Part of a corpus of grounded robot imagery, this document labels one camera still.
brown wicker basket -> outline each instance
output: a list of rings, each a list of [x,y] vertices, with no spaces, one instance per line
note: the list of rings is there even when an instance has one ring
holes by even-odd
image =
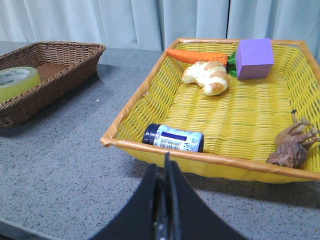
[[[97,71],[106,47],[98,43],[41,41],[0,56],[0,70],[33,67],[41,84],[0,103],[0,127],[16,127]]]

masking tape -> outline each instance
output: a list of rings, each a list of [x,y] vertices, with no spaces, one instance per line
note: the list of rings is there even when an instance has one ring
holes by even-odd
[[[41,83],[37,69],[20,66],[0,71],[0,103],[14,98]]]

brown toy animal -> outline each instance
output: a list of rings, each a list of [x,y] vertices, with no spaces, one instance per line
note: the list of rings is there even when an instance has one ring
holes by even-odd
[[[283,167],[296,168],[307,160],[308,150],[320,137],[316,137],[318,131],[304,117],[297,122],[295,113],[292,113],[293,125],[280,132],[274,139],[276,151],[271,153],[265,161],[268,164]]]

gray countertop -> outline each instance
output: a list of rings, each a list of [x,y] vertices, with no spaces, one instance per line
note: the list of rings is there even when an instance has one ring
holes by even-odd
[[[0,55],[24,45],[0,42]],[[88,81],[21,126],[0,127],[0,235],[85,240],[125,206],[148,164],[103,147],[100,137],[161,54],[107,48]],[[317,181],[277,185],[184,175],[248,239],[320,239]]]

bread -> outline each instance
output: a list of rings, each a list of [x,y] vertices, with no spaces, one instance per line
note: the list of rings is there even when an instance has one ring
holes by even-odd
[[[197,83],[204,96],[218,95],[229,86],[226,68],[219,61],[197,61],[185,69],[181,79],[186,84]]]

